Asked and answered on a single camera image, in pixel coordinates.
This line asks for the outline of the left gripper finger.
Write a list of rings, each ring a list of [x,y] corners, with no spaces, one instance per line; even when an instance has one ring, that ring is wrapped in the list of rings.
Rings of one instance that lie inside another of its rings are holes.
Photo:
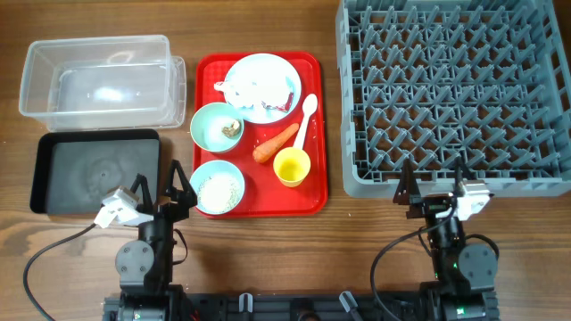
[[[181,185],[181,188],[175,186],[175,177]],[[167,176],[165,196],[195,196],[193,187],[190,185],[186,177],[186,173],[178,160],[172,160],[170,163],[169,173]]]
[[[131,193],[136,193],[138,188],[141,188],[142,192],[142,202],[138,203],[136,206],[137,210],[153,210],[153,200],[149,191],[148,182],[145,176],[137,174],[137,177],[131,187],[129,188]]]

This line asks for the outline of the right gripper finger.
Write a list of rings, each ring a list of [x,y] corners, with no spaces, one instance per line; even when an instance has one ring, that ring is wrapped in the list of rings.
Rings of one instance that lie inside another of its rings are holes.
[[[398,205],[413,205],[421,203],[422,196],[414,176],[410,159],[403,162],[399,184],[397,185],[393,203]]]
[[[454,194],[462,194],[460,183],[464,180],[472,180],[473,173],[470,171],[466,163],[460,156],[457,156],[454,161]]]

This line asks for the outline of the white rice pile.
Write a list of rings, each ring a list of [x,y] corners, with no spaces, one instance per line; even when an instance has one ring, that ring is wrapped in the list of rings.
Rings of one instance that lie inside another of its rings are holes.
[[[207,213],[218,215],[232,210],[241,200],[243,188],[236,177],[217,173],[199,186],[198,202]]]

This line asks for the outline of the light blue bowl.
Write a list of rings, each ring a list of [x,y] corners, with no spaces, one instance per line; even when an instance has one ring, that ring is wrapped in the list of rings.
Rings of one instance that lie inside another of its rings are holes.
[[[214,174],[217,174],[217,173],[228,173],[228,174],[237,178],[237,180],[239,181],[239,183],[241,184],[241,186],[243,188],[243,194],[242,194],[242,198],[241,198],[241,200],[242,200],[244,197],[244,193],[245,193],[245,181],[244,181],[244,176],[243,176],[242,172],[240,171],[240,169],[237,166],[235,166],[234,164],[232,164],[228,161],[225,161],[225,160],[216,160],[216,161],[211,160],[211,161],[208,161],[208,162],[204,163],[203,165],[199,166],[194,171],[193,175],[190,178],[190,184],[194,188],[194,191],[197,195],[197,201],[198,201],[198,190],[199,190],[200,184],[206,178],[208,178]],[[206,213],[208,215],[214,215],[214,214],[210,214],[210,213],[205,212],[203,210],[202,206],[199,204],[199,202],[197,203],[196,208],[198,210],[200,210],[201,212]]]

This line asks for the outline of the green bowl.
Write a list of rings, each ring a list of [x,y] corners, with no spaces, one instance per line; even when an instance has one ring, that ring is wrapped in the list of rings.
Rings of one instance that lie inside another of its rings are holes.
[[[234,119],[241,124],[241,132],[228,138],[221,129]],[[235,107],[228,103],[208,103],[194,113],[190,124],[194,143],[207,152],[224,153],[234,149],[244,133],[244,120]]]

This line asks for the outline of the brown mushroom piece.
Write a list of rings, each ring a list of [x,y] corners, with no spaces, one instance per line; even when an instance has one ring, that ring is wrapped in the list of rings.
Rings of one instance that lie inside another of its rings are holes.
[[[237,136],[241,132],[242,124],[238,119],[234,119],[228,126],[221,129],[222,134],[228,138]]]

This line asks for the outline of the orange carrot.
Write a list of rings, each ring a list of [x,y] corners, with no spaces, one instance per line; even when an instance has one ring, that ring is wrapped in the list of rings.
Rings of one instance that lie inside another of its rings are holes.
[[[258,145],[252,151],[253,159],[258,163],[268,161],[280,148],[289,140],[300,128],[298,123],[290,125],[288,128],[270,138],[263,144]]]

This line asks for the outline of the yellow plastic cup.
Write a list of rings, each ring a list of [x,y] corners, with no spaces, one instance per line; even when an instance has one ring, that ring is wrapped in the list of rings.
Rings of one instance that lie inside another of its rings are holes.
[[[287,187],[296,187],[310,172],[310,156],[303,149],[287,147],[273,160],[273,169],[279,181]]]

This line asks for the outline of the white tissue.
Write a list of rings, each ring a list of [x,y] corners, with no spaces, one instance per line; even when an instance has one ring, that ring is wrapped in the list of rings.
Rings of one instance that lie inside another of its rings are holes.
[[[263,108],[262,101],[284,102],[288,94],[293,92],[286,77],[268,74],[235,74],[230,80],[216,82],[213,87],[223,93],[227,102],[234,107],[249,109]]]

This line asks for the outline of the red snack wrapper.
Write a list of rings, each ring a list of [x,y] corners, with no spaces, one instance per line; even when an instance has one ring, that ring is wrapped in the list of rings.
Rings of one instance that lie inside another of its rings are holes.
[[[265,101],[262,101],[261,105],[263,108],[265,108],[267,110],[277,110],[277,111],[281,111],[281,112],[289,112],[289,110],[293,104],[293,99],[294,99],[294,93],[290,92],[284,102],[267,103]]]

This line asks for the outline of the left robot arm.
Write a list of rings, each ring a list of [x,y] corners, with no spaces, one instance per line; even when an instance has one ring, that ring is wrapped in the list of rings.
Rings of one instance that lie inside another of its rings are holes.
[[[172,283],[176,237],[174,224],[189,218],[197,196],[178,160],[170,164],[164,192],[170,201],[154,205],[146,177],[138,174],[130,188],[118,186],[103,199],[100,213],[137,228],[137,239],[117,252],[120,296],[103,303],[103,320],[198,320],[184,288]]]

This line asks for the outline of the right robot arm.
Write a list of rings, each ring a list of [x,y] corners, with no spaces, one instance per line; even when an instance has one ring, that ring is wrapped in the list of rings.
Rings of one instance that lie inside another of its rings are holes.
[[[486,183],[461,158],[455,160],[453,189],[423,196],[410,160],[403,162],[393,201],[406,205],[408,219],[422,218],[435,280],[420,285],[419,315],[428,320],[498,320],[494,281],[499,247],[484,235],[467,235],[463,223],[492,199]]]

